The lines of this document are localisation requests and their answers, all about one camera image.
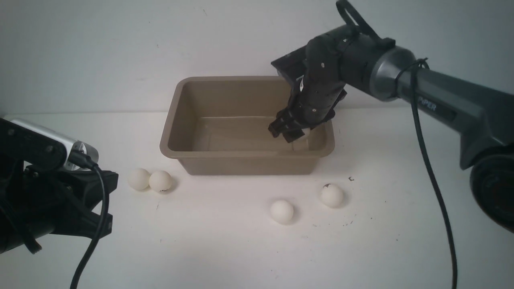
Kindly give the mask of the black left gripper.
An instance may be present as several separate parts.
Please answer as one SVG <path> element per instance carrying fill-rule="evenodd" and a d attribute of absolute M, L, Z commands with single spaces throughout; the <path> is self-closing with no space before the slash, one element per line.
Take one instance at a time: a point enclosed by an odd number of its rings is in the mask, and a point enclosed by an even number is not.
<path fill-rule="evenodd" d="M 54 234 L 93 237 L 100 216 L 93 209 L 103 198 L 101 179 L 92 171 L 37 172 L 24 175 L 24 219 L 37 237 Z"/>

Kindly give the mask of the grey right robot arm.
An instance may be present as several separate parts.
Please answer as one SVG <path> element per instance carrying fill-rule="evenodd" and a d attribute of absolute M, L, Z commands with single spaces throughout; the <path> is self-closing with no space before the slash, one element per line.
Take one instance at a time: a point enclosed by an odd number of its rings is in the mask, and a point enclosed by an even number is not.
<path fill-rule="evenodd" d="M 350 85 L 383 102 L 414 104 L 460 135 L 461 169 L 481 210 L 513 230 L 513 95 L 421 68 L 393 39 L 344 25 L 272 62 L 291 85 L 268 130 L 293 142 L 332 119 Z"/>

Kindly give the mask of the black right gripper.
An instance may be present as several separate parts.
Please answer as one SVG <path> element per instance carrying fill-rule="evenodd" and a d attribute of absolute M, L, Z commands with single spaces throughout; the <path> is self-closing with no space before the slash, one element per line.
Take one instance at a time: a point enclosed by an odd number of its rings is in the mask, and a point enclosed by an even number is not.
<path fill-rule="evenodd" d="M 340 73 L 342 53 L 338 48 L 343 37 L 340 31 L 329 31 L 291 54 L 292 62 L 298 65 L 292 75 L 292 80 L 296 81 L 292 91 L 294 99 L 290 101 L 290 109 L 279 111 L 269 124 L 272 137 L 282 135 L 291 143 L 307 128 L 297 124 L 321 124 L 334 117 L 334 107 L 346 95 Z"/>

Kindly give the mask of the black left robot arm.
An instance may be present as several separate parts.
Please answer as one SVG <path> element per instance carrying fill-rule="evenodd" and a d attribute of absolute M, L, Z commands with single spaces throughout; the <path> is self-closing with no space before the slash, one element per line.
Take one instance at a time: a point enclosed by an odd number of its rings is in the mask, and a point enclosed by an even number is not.
<path fill-rule="evenodd" d="M 112 232 L 110 194 L 119 175 L 102 170 L 88 143 L 27 120 L 1 119 L 1 253 L 41 251 L 48 235 L 90 239 L 86 255 Z"/>

